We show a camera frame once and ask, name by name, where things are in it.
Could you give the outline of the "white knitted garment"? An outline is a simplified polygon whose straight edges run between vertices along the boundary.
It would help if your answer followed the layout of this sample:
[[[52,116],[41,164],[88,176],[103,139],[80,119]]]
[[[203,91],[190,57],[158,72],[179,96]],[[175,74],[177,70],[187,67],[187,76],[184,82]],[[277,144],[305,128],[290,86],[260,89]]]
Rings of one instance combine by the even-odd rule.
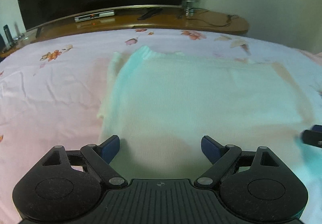
[[[121,139],[113,160],[127,179],[196,179],[210,163],[201,138],[245,150],[272,149],[309,185],[320,156],[301,148],[299,132],[318,118],[304,90],[279,63],[247,63],[144,46],[115,53],[99,110],[100,141]]]

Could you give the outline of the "pink pillow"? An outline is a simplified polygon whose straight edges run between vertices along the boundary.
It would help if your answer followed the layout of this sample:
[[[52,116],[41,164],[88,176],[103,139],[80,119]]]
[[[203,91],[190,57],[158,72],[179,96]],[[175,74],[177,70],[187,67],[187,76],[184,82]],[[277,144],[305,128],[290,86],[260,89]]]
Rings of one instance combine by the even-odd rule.
[[[322,66],[322,52],[316,53],[316,54],[310,53],[308,51],[301,51],[301,52],[309,59],[311,59],[313,62]]]

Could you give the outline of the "pink floral bed sheet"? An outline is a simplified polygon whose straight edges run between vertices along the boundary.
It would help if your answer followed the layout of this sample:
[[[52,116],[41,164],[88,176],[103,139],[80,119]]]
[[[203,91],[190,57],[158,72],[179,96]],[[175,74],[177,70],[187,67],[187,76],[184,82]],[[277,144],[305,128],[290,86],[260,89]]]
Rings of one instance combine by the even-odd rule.
[[[77,150],[103,142],[99,110],[109,64],[115,53],[131,54],[144,46],[158,53],[279,63],[309,97],[318,118],[312,125],[321,123],[321,66],[280,44],[166,29],[84,33],[29,44],[1,62],[1,223],[20,221],[14,186],[53,146]],[[321,223],[321,177],[306,187],[302,221]]]

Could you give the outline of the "wooden tv console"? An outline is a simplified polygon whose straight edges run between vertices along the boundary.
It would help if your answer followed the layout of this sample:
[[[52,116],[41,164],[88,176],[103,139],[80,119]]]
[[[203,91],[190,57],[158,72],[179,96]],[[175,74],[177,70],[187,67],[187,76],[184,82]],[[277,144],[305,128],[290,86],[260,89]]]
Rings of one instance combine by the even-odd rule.
[[[137,18],[148,11],[147,8],[121,9],[114,16],[76,23],[73,17],[56,20],[25,33],[25,37],[8,50],[1,49],[1,58],[35,42],[55,39],[75,34],[123,29],[177,29],[221,32],[234,35],[246,34],[249,23],[237,14],[225,14],[194,8],[194,14],[186,17],[181,8],[164,7],[160,14],[138,21]]]

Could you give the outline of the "silver set-top box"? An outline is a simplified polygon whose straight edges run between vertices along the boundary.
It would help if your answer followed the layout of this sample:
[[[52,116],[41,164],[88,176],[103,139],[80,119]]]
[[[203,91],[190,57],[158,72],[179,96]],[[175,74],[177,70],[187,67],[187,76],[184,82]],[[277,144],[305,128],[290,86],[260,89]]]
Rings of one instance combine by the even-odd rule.
[[[103,12],[96,12],[96,13],[77,16],[77,17],[74,18],[74,20],[75,20],[76,23],[79,23],[79,22],[82,22],[82,21],[105,18],[105,17],[114,16],[114,15],[115,15],[114,10],[107,10],[107,11],[103,11]]]

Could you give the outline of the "black remote control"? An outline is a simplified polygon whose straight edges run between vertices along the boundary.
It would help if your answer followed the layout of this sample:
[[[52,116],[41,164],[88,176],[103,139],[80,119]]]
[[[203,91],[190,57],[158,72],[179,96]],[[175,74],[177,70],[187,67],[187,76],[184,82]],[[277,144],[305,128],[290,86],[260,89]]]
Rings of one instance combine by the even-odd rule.
[[[143,14],[142,16],[138,17],[137,20],[138,21],[143,21],[146,19],[149,19],[155,15],[160,14],[160,12],[162,12],[162,8],[151,8],[149,9],[145,14]]]

